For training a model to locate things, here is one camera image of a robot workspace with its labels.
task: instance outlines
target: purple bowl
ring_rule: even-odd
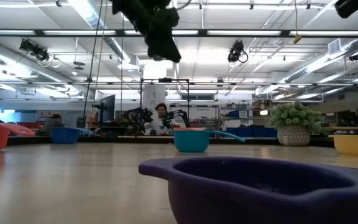
[[[152,159],[178,224],[358,224],[358,170],[246,157]]]

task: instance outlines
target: blue teal handle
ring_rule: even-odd
[[[85,128],[74,128],[74,129],[77,129],[77,130],[79,130],[79,131],[81,131],[82,133],[85,133],[85,134],[93,134],[92,131],[87,130]]]
[[[225,133],[225,132],[222,132],[222,131],[207,131],[205,130],[206,132],[209,132],[209,133],[214,133],[214,134],[221,134],[221,135],[224,135],[224,136],[229,136],[229,137],[232,137],[238,141],[241,141],[241,142],[245,142],[246,140],[244,138],[240,138],[239,136],[236,136],[236,135],[233,135],[233,134],[230,134],[230,133]]]

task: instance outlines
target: green plant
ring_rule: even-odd
[[[278,105],[272,110],[270,124],[276,129],[284,125],[299,125],[309,130],[319,130],[323,117],[320,112],[303,106],[300,102]]]

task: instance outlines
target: ceiling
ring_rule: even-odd
[[[291,0],[255,0],[253,10],[231,7],[230,4],[250,4],[249,0],[202,0],[204,6],[216,6],[200,10],[200,1],[193,0],[190,7],[179,11],[180,22],[176,29],[291,29],[296,26],[296,12],[293,9],[282,10],[282,7],[294,6]],[[185,0],[178,0],[181,6]],[[358,11],[348,19],[341,19],[333,6],[326,11],[321,9],[329,4],[330,0],[311,0],[312,7],[306,10],[306,1],[298,0],[299,29],[330,29],[330,30],[358,30]],[[30,5],[55,4],[47,0],[12,0],[0,1],[0,29],[89,29],[89,25],[73,7],[66,1],[61,1],[63,7],[33,7]],[[96,11],[106,1],[94,1]],[[101,18],[104,18],[105,6],[101,9]],[[108,29],[133,29],[133,26],[123,20],[120,14],[112,15],[111,6],[107,8],[106,26]],[[83,82],[92,73],[94,79],[98,75],[101,82],[131,82],[139,80],[138,72],[121,70],[119,61],[114,52],[96,39],[95,61],[91,72],[92,51],[94,38],[82,37],[78,41],[78,55],[75,59],[76,40],[72,37],[30,37],[30,40],[42,47],[48,48],[51,55],[61,61],[59,67],[49,66],[53,70],[70,80]],[[22,38],[0,37],[0,45],[24,55],[19,50]],[[139,57],[141,64],[148,63],[147,46],[142,37],[117,37],[115,40],[128,54]],[[249,61],[233,69],[227,62],[229,49],[235,40],[242,40],[249,53]],[[188,78],[194,82],[215,82],[223,78],[227,82],[277,82],[275,75],[283,74],[327,51],[327,46],[334,39],[303,38],[294,44],[292,38],[252,38],[252,37],[176,37],[175,42],[181,53],[178,78]],[[84,70],[75,70],[73,61],[84,62]],[[355,66],[358,62],[348,62],[346,66]],[[307,82],[318,82],[322,73],[324,77],[343,71],[345,64],[338,60],[327,67],[319,69],[309,75]],[[174,78],[172,67],[167,71],[168,77]],[[100,88],[116,89],[116,86],[100,86]],[[239,86],[237,90],[254,90],[256,86]]]

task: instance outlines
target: man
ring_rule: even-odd
[[[54,114],[50,117],[42,126],[39,131],[39,135],[41,136],[49,136],[52,128],[64,128],[65,125],[62,123],[62,117],[59,114]]]
[[[180,125],[174,119],[170,122],[170,129],[163,125],[163,119],[167,113],[167,106],[164,103],[160,103],[159,105],[157,105],[155,107],[155,110],[158,113],[158,118],[154,119],[151,123],[145,123],[146,129],[151,128],[155,131],[156,135],[162,135],[169,134],[169,131],[171,131],[172,128],[180,128]]]

